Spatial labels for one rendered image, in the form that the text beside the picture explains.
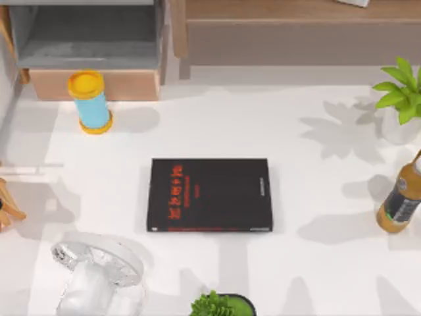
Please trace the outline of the black book with red lettering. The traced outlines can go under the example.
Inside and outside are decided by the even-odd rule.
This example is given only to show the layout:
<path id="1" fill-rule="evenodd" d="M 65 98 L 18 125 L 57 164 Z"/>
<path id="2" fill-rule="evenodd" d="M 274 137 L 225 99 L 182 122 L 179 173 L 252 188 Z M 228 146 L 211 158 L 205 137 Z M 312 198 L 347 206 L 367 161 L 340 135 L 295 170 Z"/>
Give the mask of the black book with red lettering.
<path id="1" fill-rule="evenodd" d="M 154 158 L 149 232 L 270 232 L 268 160 Z"/>

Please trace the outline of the blue cup with yellow lid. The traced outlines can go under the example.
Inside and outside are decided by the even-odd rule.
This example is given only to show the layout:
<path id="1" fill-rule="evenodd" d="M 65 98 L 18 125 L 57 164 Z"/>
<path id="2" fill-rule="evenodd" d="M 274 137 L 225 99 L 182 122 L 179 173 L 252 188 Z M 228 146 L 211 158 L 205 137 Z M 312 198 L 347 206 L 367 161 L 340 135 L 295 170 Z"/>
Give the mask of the blue cup with yellow lid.
<path id="1" fill-rule="evenodd" d="M 68 92 L 78 110 L 79 124 L 88 134 L 103 134 L 113 123 L 105 97 L 103 76 L 96 70 L 79 70 L 68 78 Z"/>

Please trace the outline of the pale wooden drawer front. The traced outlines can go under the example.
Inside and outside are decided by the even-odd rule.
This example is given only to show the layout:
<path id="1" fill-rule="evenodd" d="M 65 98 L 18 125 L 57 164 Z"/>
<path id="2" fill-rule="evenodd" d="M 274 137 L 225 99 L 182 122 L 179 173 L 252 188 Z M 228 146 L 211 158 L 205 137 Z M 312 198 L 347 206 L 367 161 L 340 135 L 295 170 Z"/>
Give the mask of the pale wooden drawer front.
<path id="1" fill-rule="evenodd" d="M 159 70 L 31 69 L 37 97 L 44 101 L 88 99 L 104 93 L 109 101 L 156 101 Z"/>

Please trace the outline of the green plant in black pot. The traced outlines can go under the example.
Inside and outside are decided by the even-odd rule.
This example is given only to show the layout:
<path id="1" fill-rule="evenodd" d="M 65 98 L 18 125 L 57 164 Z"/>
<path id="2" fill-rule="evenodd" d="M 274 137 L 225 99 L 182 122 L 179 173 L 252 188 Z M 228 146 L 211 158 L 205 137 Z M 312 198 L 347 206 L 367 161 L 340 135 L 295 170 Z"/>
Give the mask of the green plant in black pot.
<path id="1" fill-rule="evenodd" d="M 211 290 L 191 303 L 189 316 L 257 316 L 257 311 L 245 296 Z"/>

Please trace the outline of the wooden open shelf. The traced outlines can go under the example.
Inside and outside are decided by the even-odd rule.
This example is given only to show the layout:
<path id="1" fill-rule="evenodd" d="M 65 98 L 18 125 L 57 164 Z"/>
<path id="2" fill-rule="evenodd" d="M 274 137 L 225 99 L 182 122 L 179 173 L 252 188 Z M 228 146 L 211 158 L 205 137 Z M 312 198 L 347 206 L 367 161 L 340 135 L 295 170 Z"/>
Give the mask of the wooden open shelf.
<path id="1" fill-rule="evenodd" d="M 421 63 L 421 0 L 168 0 L 174 55 L 194 66 Z"/>

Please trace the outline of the white desk fan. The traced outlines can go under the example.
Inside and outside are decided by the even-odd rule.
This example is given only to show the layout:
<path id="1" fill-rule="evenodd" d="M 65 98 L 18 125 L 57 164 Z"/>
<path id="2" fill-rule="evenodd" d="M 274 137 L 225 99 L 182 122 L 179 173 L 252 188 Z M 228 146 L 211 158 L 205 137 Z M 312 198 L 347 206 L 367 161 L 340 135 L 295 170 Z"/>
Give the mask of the white desk fan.
<path id="1" fill-rule="evenodd" d="M 72 272 L 56 316 L 140 316 L 144 264 L 130 248 L 98 234 L 70 231 L 51 254 Z"/>

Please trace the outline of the pulled-out drawer grey inside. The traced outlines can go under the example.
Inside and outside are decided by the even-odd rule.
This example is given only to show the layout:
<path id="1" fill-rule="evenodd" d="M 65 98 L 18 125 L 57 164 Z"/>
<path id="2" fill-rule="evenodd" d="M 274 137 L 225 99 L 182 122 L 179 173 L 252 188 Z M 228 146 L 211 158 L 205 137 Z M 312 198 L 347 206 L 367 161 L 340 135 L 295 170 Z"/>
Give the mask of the pulled-out drawer grey inside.
<path id="1" fill-rule="evenodd" d="M 7 0 L 17 65 L 156 69 L 162 0 Z"/>

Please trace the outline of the amber bottle with dark label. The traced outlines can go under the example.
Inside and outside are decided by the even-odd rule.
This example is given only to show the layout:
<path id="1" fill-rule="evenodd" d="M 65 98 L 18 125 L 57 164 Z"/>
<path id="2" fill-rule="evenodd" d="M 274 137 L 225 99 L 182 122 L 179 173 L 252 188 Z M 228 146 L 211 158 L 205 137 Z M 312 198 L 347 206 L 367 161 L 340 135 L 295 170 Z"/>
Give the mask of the amber bottle with dark label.
<path id="1" fill-rule="evenodd" d="M 392 191 L 376 213 L 378 225 L 388 233 L 398 233 L 409 224 L 421 204 L 421 149 L 397 175 Z"/>

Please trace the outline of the green plant in white pot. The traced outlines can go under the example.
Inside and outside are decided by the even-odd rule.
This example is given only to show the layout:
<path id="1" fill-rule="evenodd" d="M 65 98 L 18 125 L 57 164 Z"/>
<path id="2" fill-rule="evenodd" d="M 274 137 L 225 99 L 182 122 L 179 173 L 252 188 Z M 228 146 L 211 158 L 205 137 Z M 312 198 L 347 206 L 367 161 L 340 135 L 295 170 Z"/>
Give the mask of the green plant in white pot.
<path id="1" fill-rule="evenodd" d="M 421 66 L 414 71 L 407 59 L 398 56 L 395 66 L 381 70 L 392 78 L 372 86 L 383 93 L 375 104 L 384 111 L 381 135 L 392 144 L 407 144 L 421 134 Z"/>

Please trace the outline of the wooden object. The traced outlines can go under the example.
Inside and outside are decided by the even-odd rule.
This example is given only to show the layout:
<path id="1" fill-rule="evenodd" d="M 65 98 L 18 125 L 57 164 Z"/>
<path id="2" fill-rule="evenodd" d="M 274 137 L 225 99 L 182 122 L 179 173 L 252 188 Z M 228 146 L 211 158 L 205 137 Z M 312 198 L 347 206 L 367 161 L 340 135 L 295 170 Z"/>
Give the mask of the wooden object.
<path id="1" fill-rule="evenodd" d="M 14 202 L 11 193 L 7 189 L 6 180 L 0 178 L 0 232 L 3 227 L 11 225 L 9 215 L 19 221 L 23 221 L 27 217 L 25 212 L 21 211 Z"/>

